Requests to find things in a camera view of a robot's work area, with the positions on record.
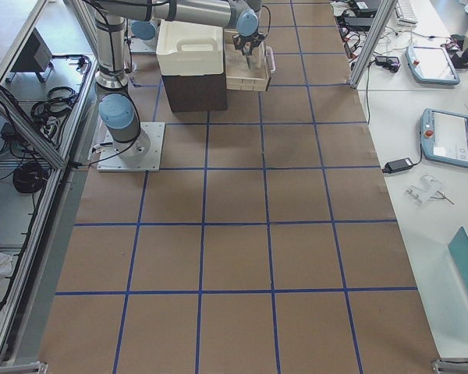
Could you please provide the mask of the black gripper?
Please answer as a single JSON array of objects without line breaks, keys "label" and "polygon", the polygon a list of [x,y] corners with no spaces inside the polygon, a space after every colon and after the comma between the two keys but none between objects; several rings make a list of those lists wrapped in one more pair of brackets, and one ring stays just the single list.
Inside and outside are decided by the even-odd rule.
[{"label": "black gripper", "polygon": [[255,48],[265,40],[265,35],[260,32],[255,32],[250,36],[235,34],[232,37],[234,48],[242,53],[252,53]]}]

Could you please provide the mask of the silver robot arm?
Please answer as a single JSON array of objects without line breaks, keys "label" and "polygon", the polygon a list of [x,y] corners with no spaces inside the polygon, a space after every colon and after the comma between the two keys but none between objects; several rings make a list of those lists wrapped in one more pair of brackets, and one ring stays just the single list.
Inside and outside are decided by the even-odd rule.
[{"label": "silver robot arm", "polygon": [[174,112],[227,108],[224,33],[249,58],[263,43],[260,1],[89,1],[94,10],[95,76],[100,119],[114,157],[143,156],[151,147],[129,95],[132,44],[157,56]]}]

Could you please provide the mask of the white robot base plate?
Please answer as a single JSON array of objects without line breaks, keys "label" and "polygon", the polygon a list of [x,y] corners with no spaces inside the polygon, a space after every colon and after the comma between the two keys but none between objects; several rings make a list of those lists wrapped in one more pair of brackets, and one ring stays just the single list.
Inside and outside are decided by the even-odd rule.
[{"label": "white robot base plate", "polygon": [[94,166],[99,172],[141,172],[159,171],[161,166],[162,146],[165,137],[164,122],[142,122],[141,133],[137,141],[127,148],[122,143],[113,143],[113,138],[101,123],[99,134],[105,135],[100,158]]}]

